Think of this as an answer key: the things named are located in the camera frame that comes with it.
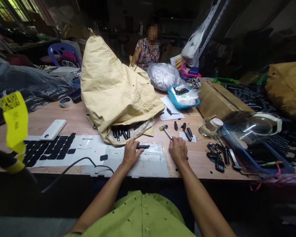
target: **yellow tag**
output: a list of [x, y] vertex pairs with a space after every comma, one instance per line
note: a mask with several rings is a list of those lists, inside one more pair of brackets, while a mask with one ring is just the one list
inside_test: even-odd
[[27, 138], [28, 112], [24, 99], [19, 91], [0, 99], [3, 117], [7, 124], [7, 147], [13, 149], [17, 159], [23, 161], [26, 146], [23, 140]]

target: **beige sack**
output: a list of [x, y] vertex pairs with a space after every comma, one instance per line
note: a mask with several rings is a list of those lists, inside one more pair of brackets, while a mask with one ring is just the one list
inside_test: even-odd
[[265, 89], [275, 107], [296, 118], [296, 62], [270, 65]]
[[123, 137], [120, 142], [114, 139], [112, 125], [146, 121], [135, 132], [131, 129], [131, 139], [134, 139], [151, 128], [156, 115], [165, 108], [149, 77], [140, 76], [135, 69], [122, 64], [100, 36], [91, 36], [86, 43], [81, 94], [103, 140], [114, 146], [126, 141]]

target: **black keyboard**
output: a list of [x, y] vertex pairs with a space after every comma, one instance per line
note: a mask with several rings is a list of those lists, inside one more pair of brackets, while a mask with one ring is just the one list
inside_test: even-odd
[[74, 154], [75, 149], [70, 149], [76, 134], [70, 136], [57, 136], [51, 142], [24, 141], [26, 153], [23, 163], [26, 167], [33, 167], [38, 160], [63, 160], [66, 154]]

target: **pink basket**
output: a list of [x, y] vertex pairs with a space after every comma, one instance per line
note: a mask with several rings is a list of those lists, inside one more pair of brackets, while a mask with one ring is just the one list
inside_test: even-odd
[[202, 75], [201, 74], [197, 74], [197, 75], [194, 75], [194, 74], [189, 74], [189, 73], [187, 73], [186, 71], [185, 71], [185, 66], [181, 66], [181, 72], [182, 72], [182, 75], [184, 76], [184, 77], [187, 77], [187, 78], [192, 78], [192, 77], [201, 77]]

